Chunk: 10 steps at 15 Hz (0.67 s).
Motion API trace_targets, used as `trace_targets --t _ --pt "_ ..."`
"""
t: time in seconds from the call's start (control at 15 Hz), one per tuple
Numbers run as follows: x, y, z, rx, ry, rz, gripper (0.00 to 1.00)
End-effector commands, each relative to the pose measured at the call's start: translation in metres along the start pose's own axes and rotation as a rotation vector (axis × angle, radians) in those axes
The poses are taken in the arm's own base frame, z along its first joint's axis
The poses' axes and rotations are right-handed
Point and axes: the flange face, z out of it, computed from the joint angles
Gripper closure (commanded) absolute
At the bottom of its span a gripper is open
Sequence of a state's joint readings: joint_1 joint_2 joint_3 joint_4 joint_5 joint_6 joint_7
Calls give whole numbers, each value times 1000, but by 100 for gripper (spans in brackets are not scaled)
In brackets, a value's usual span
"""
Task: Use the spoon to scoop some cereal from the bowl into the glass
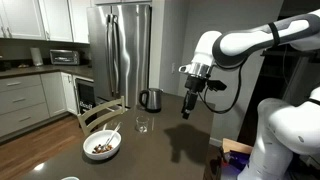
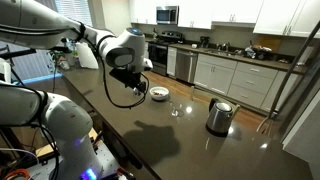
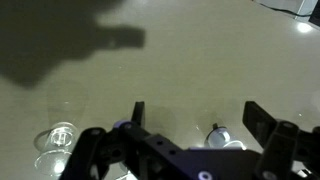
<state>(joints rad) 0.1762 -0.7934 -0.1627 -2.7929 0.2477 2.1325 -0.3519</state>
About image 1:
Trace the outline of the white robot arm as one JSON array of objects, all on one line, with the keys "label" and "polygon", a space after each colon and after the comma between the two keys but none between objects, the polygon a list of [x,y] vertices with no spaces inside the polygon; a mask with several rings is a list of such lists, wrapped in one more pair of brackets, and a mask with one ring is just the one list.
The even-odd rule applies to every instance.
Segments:
[{"label": "white robot arm", "polygon": [[[292,16],[247,30],[207,31],[200,37],[193,59],[179,68],[187,75],[181,113],[188,118],[198,95],[209,84],[214,67],[239,70],[260,50],[289,44],[300,51],[319,48],[320,10]],[[283,180],[294,154],[320,152],[320,87],[299,106],[267,98],[258,107],[258,126],[249,163],[237,180]]]}]

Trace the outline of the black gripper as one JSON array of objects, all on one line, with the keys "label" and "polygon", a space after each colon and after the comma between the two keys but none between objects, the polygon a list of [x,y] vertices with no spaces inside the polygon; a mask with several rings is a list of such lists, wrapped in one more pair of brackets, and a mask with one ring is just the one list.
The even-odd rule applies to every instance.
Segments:
[{"label": "black gripper", "polygon": [[183,107],[181,110],[182,118],[188,119],[190,111],[194,109],[198,95],[196,93],[202,92],[206,86],[206,80],[189,75],[187,77],[185,87],[191,91],[187,92],[183,101]]}]

